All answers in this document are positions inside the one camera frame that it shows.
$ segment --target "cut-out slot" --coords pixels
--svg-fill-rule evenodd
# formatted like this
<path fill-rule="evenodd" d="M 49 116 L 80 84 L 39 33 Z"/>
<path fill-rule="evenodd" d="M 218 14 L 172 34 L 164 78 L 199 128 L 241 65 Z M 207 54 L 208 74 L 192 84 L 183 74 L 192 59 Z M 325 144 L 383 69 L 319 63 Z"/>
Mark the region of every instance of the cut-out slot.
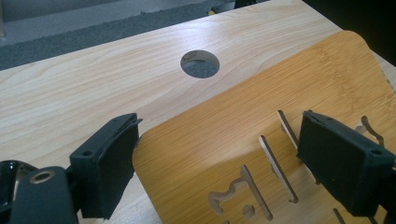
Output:
<path fill-rule="evenodd" d="M 241 166 L 241 177 L 235 179 L 233 182 L 231 182 L 230 187 L 226 192 L 210 192 L 208 195 L 209 199 L 209 205 L 210 207 L 218 214 L 218 215 L 223 215 L 224 211 L 220 207 L 220 203 L 223 201 L 228 201 L 230 200 L 236 193 L 236 190 L 238 187 L 241 185 L 248 185 L 250 188 L 251 192 L 253 193 L 254 197 L 256 198 L 256 201 L 259 203 L 259 207 L 262 209 L 262 212 L 264 213 L 265 217 L 268 220 L 273 219 L 273 215 L 268 208 L 268 205 L 266 204 L 264 198 L 259 192 L 259 189 L 256 186 L 256 183 L 254 183 L 253 177 L 250 174 L 250 171 L 246 167 L 246 165 Z"/>

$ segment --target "light wood surface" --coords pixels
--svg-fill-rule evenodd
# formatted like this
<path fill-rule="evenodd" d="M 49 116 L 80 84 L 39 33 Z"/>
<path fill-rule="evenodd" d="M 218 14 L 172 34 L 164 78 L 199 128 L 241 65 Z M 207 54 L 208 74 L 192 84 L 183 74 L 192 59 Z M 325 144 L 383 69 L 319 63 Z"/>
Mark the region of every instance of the light wood surface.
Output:
<path fill-rule="evenodd" d="M 301 1 L 274 0 L 0 71 L 0 159 L 67 167 L 108 120 L 137 112 L 144 133 L 338 31 Z M 184 74 L 194 49 L 219 58 L 216 75 Z M 109 222 L 160 222 L 137 177 Z"/>
<path fill-rule="evenodd" d="M 315 185 L 281 131 L 279 109 L 297 136 L 308 109 L 351 128 L 366 115 L 386 148 L 396 153 L 396 94 L 364 40 L 340 32 L 142 135 L 134 168 L 163 223 L 268 223 L 248 187 L 220 202 L 223 215 L 210 206 L 211 192 L 226 192 L 241 176 L 242 165 L 251 172 L 275 223 L 334 223 L 333 208 L 347 223 L 367 223 L 346 215 Z M 295 188 L 298 203 L 289 202 L 271 172 L 261 134 Z M 247 204 L 256 208 L 251 218 L 242 216 Z"/>

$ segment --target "clamp jaw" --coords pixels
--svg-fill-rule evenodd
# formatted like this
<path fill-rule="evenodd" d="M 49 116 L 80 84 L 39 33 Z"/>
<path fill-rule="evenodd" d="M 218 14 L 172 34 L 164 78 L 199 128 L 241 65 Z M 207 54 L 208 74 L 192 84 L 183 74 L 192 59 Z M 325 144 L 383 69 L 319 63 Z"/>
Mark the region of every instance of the clamp jaw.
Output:
<path fill-rule="evenodd" d="M 109 219 L 134 175 L 140 121 L 136 114 L 112 119 L 70 155 L 66 170 L 2 161 L 0 223 L 78 223 L 79 209 L 83 217 Z"/>

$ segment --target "bamboo board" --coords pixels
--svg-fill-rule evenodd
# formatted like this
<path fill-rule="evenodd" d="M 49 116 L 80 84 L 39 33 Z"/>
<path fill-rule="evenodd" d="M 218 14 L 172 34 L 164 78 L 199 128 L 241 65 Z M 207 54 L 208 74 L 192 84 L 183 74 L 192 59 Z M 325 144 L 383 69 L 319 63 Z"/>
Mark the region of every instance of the bamboo board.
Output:
<path fill-rule="evenodd" d="M 247 185 L 220 203 L 224 214 L 209 204 L 211 192 L 225 192 L 241 177 L 242 165 L 271 210 L 273 223 L 337 223 L 333 208 L 346 223 L 368 223 L 349 215 L 325 188 L 315 185 L 280 128 L 279 109 L 297 135 L 308 109 L 349 127 L 365 115 L 384 136 L 386 148 L 396 152 L 396 95 L 364 40 L 340 32 L 142 135 L 134 168 L 163 223 L 270 222 Z M 267 138 L 298 203 L 288 202 L 271 172 L 260 135 Z M 253 216 L 243 215 L 246 205 L 255 208 Z"/>

